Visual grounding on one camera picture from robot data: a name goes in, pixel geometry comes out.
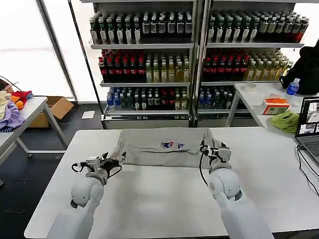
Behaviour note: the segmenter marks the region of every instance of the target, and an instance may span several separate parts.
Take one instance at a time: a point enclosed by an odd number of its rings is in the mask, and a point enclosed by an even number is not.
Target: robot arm
[[[231,151],[204,146],[204,155],[210,158],[207,186],[221,208],[221,218],[230,239],[274,239],[268,225],[240,187],[237,174],[228,161]]]
[[[91,172],[79,180],[71,190],[70,206],[57,215],[47,239],[87,239],[93,226],[93,215],[104,194],[110,171],[120,167],[124,156],[115,159],[94,157],[78,166],[87,166]]]

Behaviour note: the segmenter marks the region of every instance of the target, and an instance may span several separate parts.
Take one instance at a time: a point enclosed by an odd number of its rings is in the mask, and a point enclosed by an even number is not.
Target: laptop screen
[[[296,136],[319,135],[319,97],[304,97]]]

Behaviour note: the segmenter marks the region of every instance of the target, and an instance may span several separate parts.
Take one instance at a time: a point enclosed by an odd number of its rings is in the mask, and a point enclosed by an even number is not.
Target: table leg
[[[237,109],[239,100],[240,100],[240,97],[239,97],[239,94],[236,91],[234,99],[233,99],[233,103],[232,103],[231,108],[230,108],[230,112],[229,112],[227,120],[226,120],[225,127],[230,127],[231,126],[231,123],[233,122],[235,111]]]
[[[67,149],[69,144],[66,142],[65,136],[64,136],[60,126],[58,125],[57,121],[55,120],[55,118],[54,118],[54,116],[53,116],[53,114],[52,114],[52,112],[49,109],[49,106],[47,104],[45,105],[45,107],[43,109],[43,113],[44,113],[45,117],[47,118],[47,120],[49,121],[49,123],[52,125],[52,128],[54,129],[55,133],[59,137],[61,144],[63,145],[63,147],[65,149]]]

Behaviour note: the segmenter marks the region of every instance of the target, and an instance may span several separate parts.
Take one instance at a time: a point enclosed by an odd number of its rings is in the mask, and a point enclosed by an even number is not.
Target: black floor
[[[84,111],[93,110],[93,119],[81,119]],[[74,107],[59,124],[69,142],[78,130],[102,129],[97,106]],[[20,138],[31,150],[63,150],[52,129],[30,129]],[[25,238],[24,230],[61,157],[62,154],[34,154],[28,159],[17,147],[0,166],[0,179],[5,183],[0,189],[0,239]],[[278,233],[275,238],[319,239],[319,233]]]

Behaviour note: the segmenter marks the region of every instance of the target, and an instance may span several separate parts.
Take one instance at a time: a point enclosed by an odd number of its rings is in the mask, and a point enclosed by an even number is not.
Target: green cloth
[[[299,114],[292,111],[285,111],[271,118],[273,126],[286,133],[295,133],[298,121]]]

